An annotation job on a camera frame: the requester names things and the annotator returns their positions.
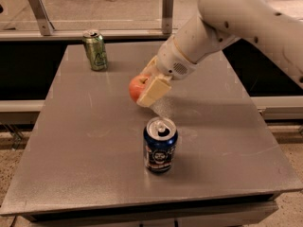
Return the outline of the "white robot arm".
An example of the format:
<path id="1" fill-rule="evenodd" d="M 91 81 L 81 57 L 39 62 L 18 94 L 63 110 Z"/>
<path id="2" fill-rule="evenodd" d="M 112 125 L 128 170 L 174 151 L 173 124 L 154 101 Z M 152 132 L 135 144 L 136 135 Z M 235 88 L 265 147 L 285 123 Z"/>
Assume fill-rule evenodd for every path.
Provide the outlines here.
<path id="1" fill-rule="evenodd" d="M 149 107 L 174 79 L 184 79 L 209 55 L 244 39 L 297 85 L 303 78 L 303 23 L 263 0 L 198 0 L 197 12 L 159 48 L 129 85 L 131 99 Z"/>

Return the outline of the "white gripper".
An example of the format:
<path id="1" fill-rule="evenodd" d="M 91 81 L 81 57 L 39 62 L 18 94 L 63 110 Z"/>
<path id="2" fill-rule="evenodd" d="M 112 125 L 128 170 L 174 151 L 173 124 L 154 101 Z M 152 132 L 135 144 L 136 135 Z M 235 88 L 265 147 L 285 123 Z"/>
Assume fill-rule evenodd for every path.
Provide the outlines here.
<path id="1" fill-rule="evenodd" d="M 140 72 L 141 76 L 151 77 L 143 80 L 144 89 L 136 103 L 150 107 L 171 89 L 171 78 L 181 80 L 194 72 L 197 60 L 193 44 L 182 43 L 175 36 L 170 36 L 161 45 L 157 57 L 154 56 Z M 164 75 L 156 76 L 158 70 Z"/>

